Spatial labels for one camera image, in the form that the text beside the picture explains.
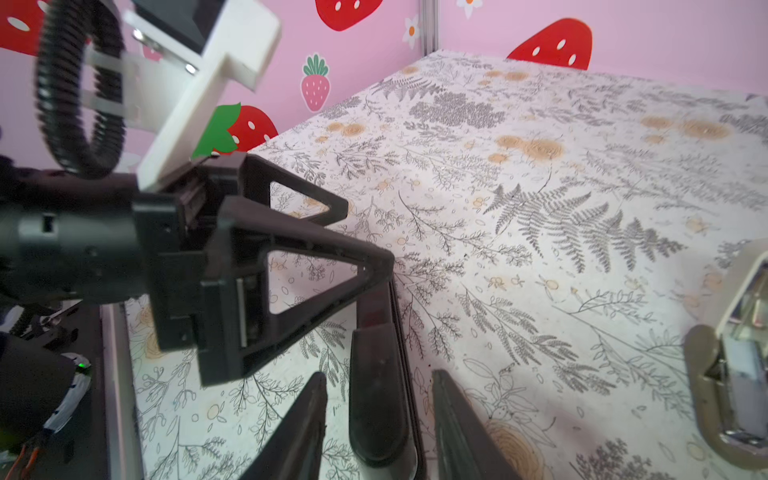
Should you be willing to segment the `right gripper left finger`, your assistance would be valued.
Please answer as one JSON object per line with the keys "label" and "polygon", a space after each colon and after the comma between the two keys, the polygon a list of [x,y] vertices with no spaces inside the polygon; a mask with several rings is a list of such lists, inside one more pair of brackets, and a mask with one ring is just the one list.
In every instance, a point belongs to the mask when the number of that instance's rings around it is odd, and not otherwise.
{"label": "right gripper left finger", "polygon": [[328,402],[327,380],[314,373],[241,480],[319,478]]}

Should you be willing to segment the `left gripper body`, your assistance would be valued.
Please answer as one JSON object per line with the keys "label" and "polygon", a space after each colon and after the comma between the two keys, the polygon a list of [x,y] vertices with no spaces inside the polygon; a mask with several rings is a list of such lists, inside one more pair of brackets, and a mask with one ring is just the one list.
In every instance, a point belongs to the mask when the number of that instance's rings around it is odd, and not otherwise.
{"label": "left gripper body", "polygon": [[204,249],[224,198],[240,192],[244,159],[243,153],[206,158],[133,199],[144,279],[164,351],[197,344],[194,316],[202,310]]}

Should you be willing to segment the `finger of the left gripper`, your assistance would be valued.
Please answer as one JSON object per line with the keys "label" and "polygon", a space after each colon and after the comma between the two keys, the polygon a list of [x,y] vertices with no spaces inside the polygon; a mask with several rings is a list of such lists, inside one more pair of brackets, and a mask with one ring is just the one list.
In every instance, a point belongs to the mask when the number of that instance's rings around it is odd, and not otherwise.
{"label": "finger of the left gripper", "polygon": [[393,254],[242,197],[224,200],[205,248],[200,382],[247,377],[391,278]]}
{"label": "finger of the left gripper", "polygon": [[245,154],[239,167],[240,193],[247,199],[288,214],[288,198],[309,200],[307,220],[329,226],[348,217],[349,202],[256,154]]}

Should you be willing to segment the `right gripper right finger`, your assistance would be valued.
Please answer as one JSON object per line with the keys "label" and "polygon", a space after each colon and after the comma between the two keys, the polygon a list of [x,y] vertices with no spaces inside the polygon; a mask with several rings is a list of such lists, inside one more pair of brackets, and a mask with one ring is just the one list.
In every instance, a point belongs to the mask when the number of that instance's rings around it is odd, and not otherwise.
{"label": "right gripper right finger", "polygon": [[446,370],[432,372],[440,479],[521,479]]}

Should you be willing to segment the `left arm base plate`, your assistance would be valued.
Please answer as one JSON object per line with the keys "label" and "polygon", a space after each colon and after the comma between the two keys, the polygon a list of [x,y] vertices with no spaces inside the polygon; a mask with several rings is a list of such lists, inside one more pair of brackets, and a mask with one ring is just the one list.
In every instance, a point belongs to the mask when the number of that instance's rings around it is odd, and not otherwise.
{"label": "left arm base plate", "polygon": [[2,478],[109,478],[103,353],[93,304],[2,333]]}

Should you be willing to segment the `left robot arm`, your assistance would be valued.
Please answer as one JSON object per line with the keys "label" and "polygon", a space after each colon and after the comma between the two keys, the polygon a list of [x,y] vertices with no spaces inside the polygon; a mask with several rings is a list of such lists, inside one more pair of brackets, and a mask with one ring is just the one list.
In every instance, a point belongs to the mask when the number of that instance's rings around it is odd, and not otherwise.
{"label": "left robot arm", "polygon": [[393,255],[337,232],[345,199],[254,154],[198,152],[229,82],[279,42],[258,1],[51,1],[34,93],[55,171],[1,165],[1,301],[148,295],[200,381],[257,372],[385,284]]}

